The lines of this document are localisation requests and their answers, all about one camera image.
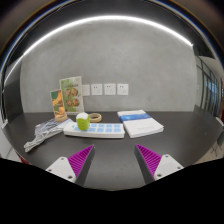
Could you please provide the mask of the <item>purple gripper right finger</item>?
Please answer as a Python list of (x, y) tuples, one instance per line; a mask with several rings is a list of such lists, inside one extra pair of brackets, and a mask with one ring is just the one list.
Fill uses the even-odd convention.
[(169, 154), (160, 155), (139, 144), (135, 145), (134, 154), (146, 184), (183, 169)]

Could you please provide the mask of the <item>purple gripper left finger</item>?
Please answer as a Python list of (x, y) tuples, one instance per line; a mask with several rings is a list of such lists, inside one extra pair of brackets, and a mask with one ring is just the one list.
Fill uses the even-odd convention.
[(90, 145), (70, 157), (59, 157), (47, 168), (47, 171), (79, 186), (83, 186), (94, 155), (95, 147)]

